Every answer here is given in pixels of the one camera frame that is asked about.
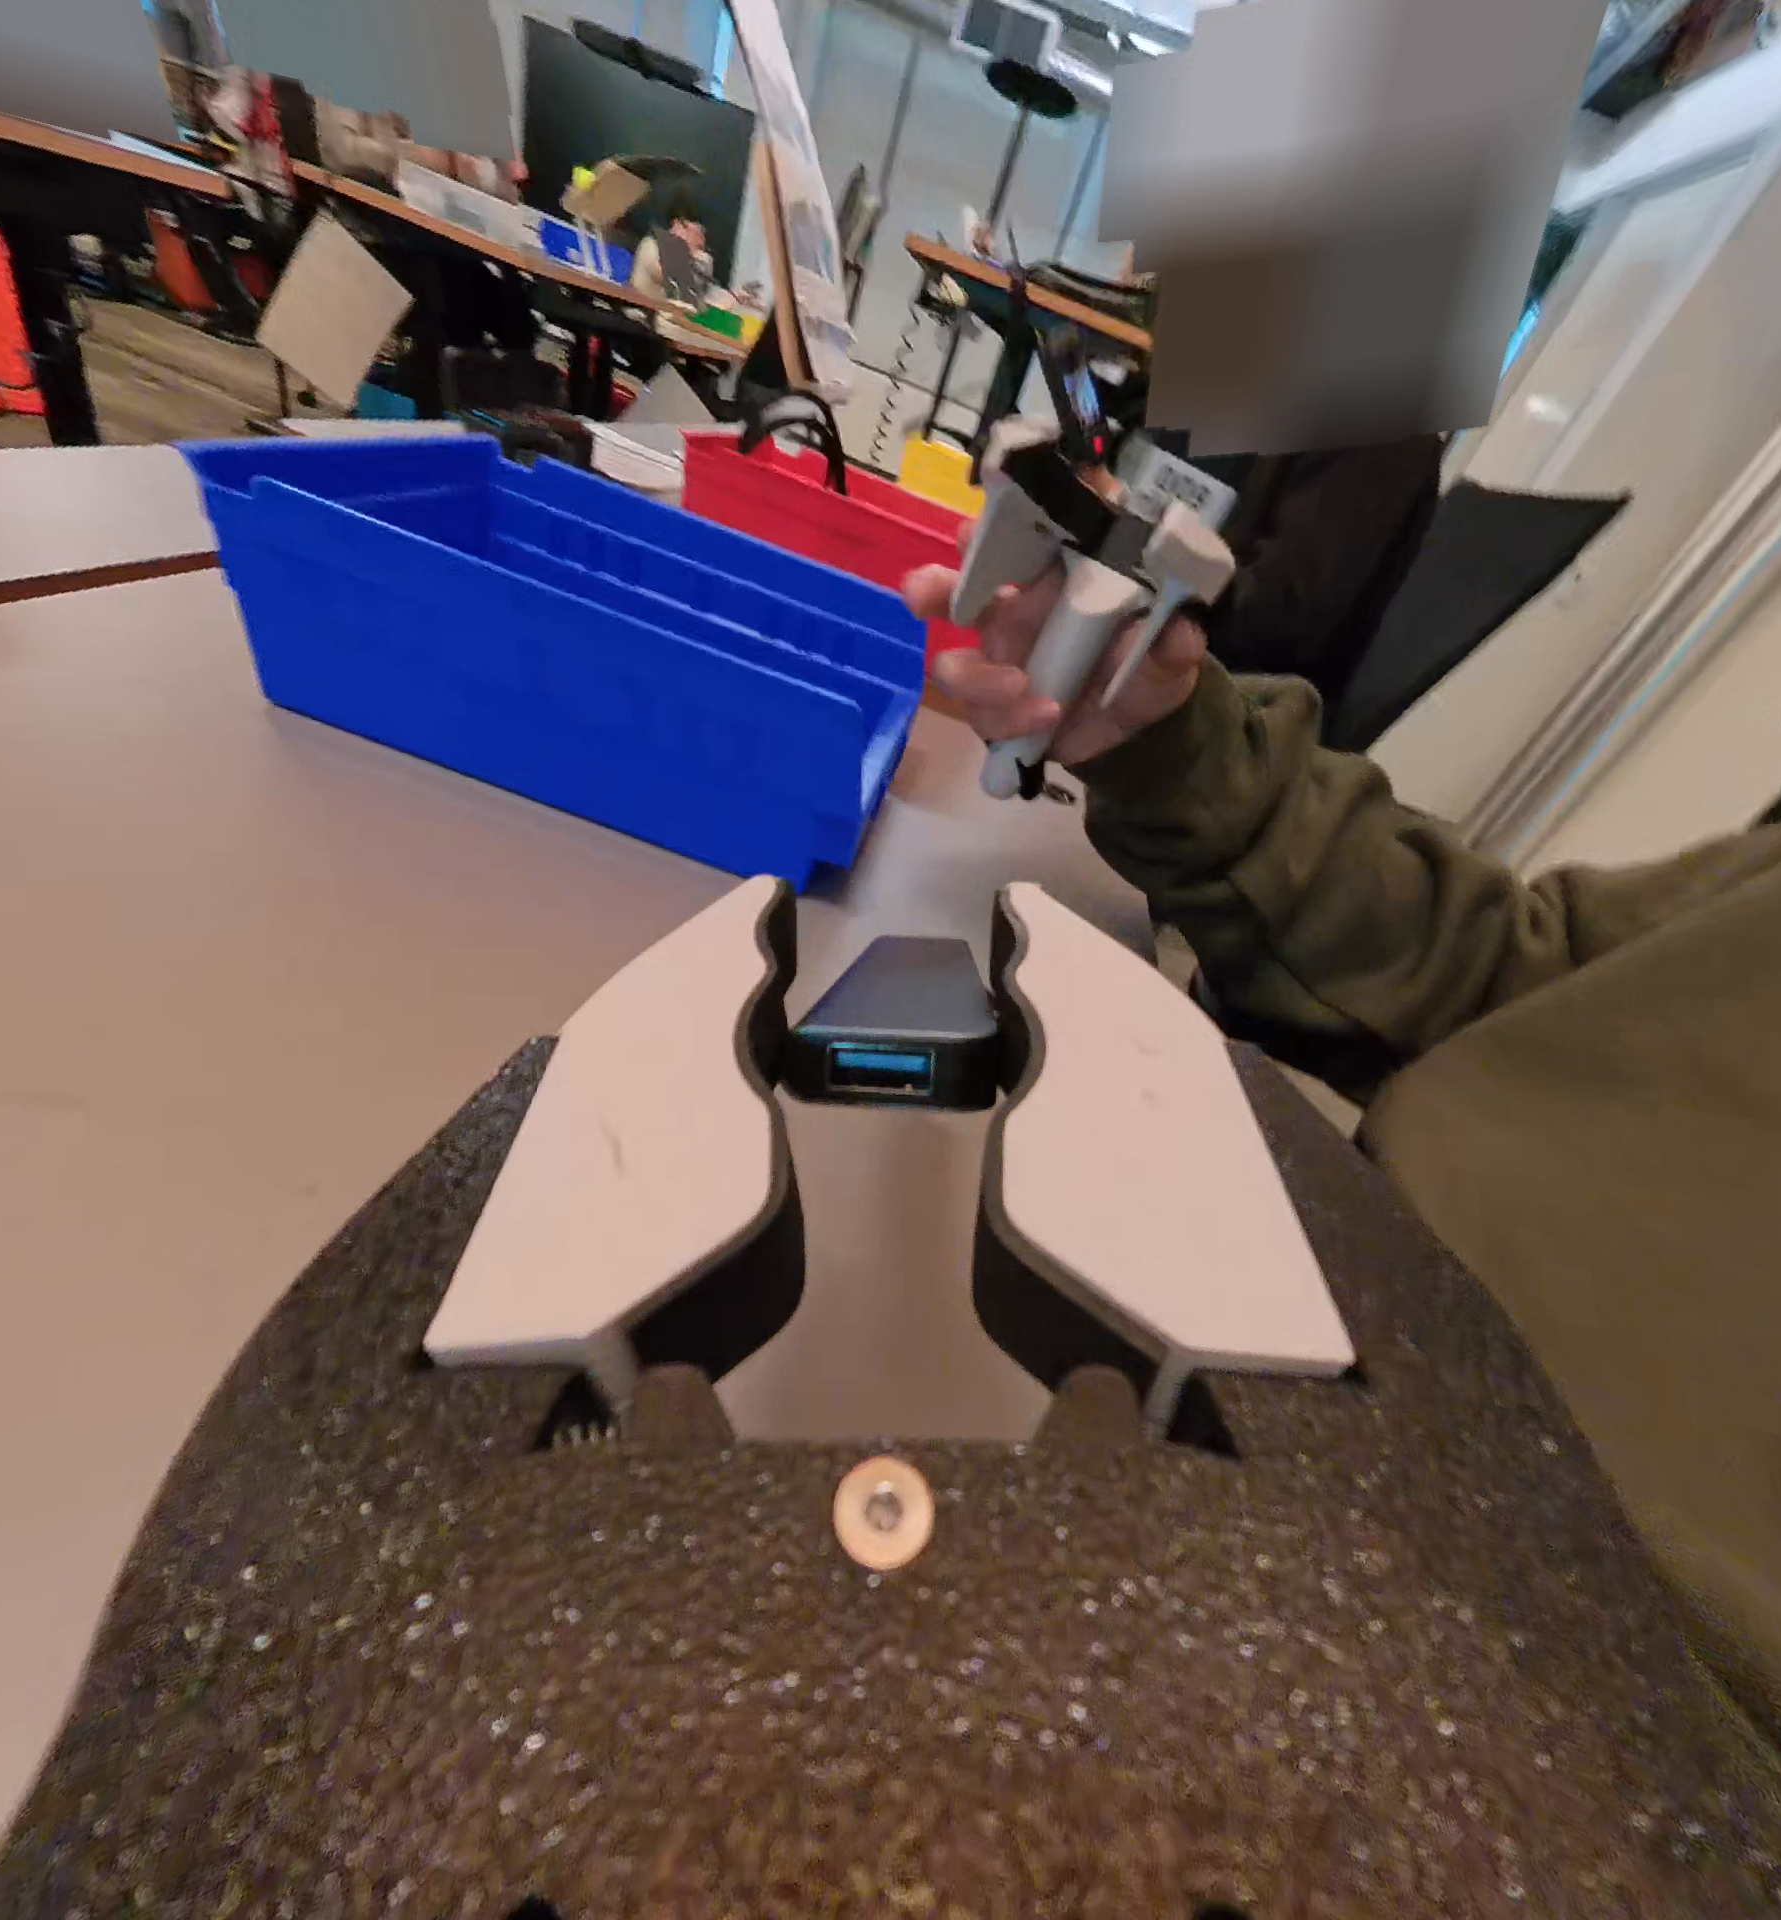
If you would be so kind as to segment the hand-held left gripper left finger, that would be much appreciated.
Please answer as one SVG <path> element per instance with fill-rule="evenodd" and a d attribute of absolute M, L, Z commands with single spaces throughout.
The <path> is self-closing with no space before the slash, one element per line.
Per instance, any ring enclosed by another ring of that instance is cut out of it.
<path fill-rule="evenodd" d="M 796 891 L 758 876 L 615 972 L 558 1033 L 422 1332 L 449 1371 L 565 1366 L 608 1408 L 709 1385 L 801 1308 L 807 1234 L 777 1099 Z"/>

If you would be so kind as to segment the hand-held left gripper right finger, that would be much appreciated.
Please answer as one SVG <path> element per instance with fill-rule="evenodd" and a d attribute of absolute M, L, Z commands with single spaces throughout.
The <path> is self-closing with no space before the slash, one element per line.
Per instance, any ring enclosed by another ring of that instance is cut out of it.
<path fill-rule="evenodd" d="M 1358 1362 L 1220 1030 L 1040 885 L 992 916 L 997 1106 L 973 1310 L 1059 1394 L 1128 1382 L 1190 1433 L 1214 1376 L 1335 1382 Z"/>

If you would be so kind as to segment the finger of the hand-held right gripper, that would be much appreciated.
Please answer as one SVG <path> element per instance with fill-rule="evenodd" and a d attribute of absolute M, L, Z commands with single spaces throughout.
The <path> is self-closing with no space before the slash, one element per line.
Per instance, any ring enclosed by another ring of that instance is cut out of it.
<path fill-rule="evenodd" d="M 1013 475 L 1043 469 L 1059 452 L 1053 425 L 996 425 L 978 465 L 983 507 L 962 552 L 949 622 L 973 628 L 1001 590 L 1021 590 L 1059 558 L 1059 525 Z"/>
<path fill-rule="evenodd" d="M 1187 604 L 1214 604 L 1235 572 L 1233 555 L 1217 525 L 1190 502 L 1170 501 L 1143 539 L 1134 575 L 1143 594 L 1133 642 L 1126 647 L 1102 691 L 1102 707 L 1114 708 L 1136 675 L 1170 617 Z"/>

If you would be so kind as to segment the dark grey USB hub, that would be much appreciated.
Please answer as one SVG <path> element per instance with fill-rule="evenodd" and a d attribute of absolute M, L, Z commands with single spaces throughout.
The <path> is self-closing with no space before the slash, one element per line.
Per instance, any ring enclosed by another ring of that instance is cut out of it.
<path fill-rule="evenodd" d="M 883 936 L 786 1039 L 781 1086 L 807 1101 L 983 1113 L 1000 1022 L 967 942 Z"/>

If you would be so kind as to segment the person's right forearm olive sleeve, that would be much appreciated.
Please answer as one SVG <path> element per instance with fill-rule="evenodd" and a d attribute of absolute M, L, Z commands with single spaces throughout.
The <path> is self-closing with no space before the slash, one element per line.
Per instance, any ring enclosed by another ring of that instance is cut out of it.
<path fill-rule="evenodd" d="M 1186 942 L 1214 1019 L 1358 1109 L 1504 1005 L 1781 870 L 1770 825 L 1527 880 L 1318 722 L 1305 682 L 1206 660 L 1164 721 L 1069 768 L 1092 846 Z"/>

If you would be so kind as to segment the yellow plastic bin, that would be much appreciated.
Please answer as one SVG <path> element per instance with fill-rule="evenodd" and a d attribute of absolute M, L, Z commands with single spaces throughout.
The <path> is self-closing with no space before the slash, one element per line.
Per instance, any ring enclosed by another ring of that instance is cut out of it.
<path fill-rule="evenodd" d="M 902 444 L 897 482 L 940 515 L 973 521 L 983 511 L 983 488 L 968 452 L 949 439 L 913 435 Z"/>

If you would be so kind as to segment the wooden side table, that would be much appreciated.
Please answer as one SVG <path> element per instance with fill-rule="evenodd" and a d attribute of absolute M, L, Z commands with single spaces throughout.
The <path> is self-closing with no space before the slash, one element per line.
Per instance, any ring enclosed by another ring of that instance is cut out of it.
<path fill-rule="evenodd" d="M 971 448 L 996 418 L 1013 412 L 1044 335 L 1069 332 L 1104 363 L 1147 365 L 1156 345 L 1149 324 L 1156 295 L 1147 287 L 1095 280 L 1053 261 L 1003 263 L 916 231 L 902 235 L 902 251 L 922 272 L 911 316 L 930 316 L 943 329 L 943 363 L 930 388 L 925 439 Z M 955 404 L 951 367 L 968 324 L 997 339 L 997 360 L 973 432 L 943 418 Z"/>

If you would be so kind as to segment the black fabric sheet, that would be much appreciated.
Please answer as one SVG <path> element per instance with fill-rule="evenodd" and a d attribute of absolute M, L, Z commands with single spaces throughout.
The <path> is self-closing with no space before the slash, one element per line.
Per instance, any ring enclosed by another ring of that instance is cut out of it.
<path fill-rule="evenodd" d="M 1525 612 L 1634 502 L 1634 492 L 1512 492 L 1467 478 L 1439 501 L 1416 563 L 1341 691 L 1323 746 L 1367 753 L 1452 669 Z"/>

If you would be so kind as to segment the leaning white poster board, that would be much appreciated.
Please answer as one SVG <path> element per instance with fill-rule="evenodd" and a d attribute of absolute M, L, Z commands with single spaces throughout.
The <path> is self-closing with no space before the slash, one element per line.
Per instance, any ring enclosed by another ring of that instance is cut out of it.
<path fill-rule="evenodd" d="M 773 323 L 793 391 L 845 400 L 851 326 L 828 185 L 776 2 L 728 2 L 758 123 L 758 207 Z"/>

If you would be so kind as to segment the blue plastic bin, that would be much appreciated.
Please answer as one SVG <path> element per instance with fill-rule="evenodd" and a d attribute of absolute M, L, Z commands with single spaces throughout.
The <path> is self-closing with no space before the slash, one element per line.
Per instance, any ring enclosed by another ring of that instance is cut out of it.
<path fill-rule="evenodd" d="M 853 863 L 925 687 L 895 594 L 489 437 L 181 450 L 275 708 L 725 875 Z"/>

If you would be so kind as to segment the small blue storage bin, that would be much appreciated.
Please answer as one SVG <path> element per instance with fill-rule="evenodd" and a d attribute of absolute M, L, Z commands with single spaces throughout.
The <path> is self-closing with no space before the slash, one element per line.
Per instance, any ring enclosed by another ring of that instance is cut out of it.
<path fill-rule="evenodd" d="M 535 240 L 540 253 L 562 268 L 617 286 L 630 286 L 633 277 L 633 249 L 613 243 L 588 225 L 540 213 Z"/>

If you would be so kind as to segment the person's olive clothed torso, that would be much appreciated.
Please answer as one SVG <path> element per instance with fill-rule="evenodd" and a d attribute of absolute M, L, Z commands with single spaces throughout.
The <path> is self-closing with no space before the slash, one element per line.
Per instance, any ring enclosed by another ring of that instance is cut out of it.
<path fill-rule="evenodd" d="M 1781 1763 L 1781 829 L 1525 882 L 1428 829 L 1367 1140 L 1527 1336 Z"/>

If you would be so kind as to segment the black monitor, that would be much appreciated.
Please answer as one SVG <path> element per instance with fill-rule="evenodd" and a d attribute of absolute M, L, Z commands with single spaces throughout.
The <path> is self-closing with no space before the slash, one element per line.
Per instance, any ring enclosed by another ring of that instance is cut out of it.
<path fill-rule="evenodd" d="M 630 236 L 672 202 L 694 207 L 711 275 L 728 284 L 748 197 L 755 120 L 708 93 L 653 79 L 613 59 L 575 29 L 522 20 L 522 163 L 527 206 L 562 216 L 577 168 L 604 161 L 681 161 L 689 174 L 653 180 L 626 216 Z"/>

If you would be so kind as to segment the long wooden workbench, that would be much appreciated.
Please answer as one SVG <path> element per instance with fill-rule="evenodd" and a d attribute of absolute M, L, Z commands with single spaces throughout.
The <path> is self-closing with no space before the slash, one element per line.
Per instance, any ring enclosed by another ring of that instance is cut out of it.
<path fill-rule="evenodd" d="M 525 281 L 558 286 L 570 302 L 575 332 L 657 339 L 666 353 L 716 367 L 737 367 L 748 345 L 698 326 L 670 302 L 591 275 L 532 249 L 511 249 L 447 220 L 298 161 L 301 209 L 363 213 L 395 247 L 446 251 L 495 263 Z M 137 227 L 150 204 L 215 213 L 235 204 L 238 180 L 218 168 L 154 146 L 126 148 L 111 136 L 68 132 L 0 113 L 0 216 L 49 235 Z"/>

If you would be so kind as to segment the grey cardboard panel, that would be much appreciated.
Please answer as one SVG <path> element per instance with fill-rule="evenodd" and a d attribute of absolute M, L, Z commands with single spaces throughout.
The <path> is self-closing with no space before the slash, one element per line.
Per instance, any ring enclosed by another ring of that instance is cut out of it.
<path fill-rule="evenodd" d="M 333 211 L 298 240 L 263 308 L 257 343 L 331 406 L 353 412 L 415 294 Z"/>

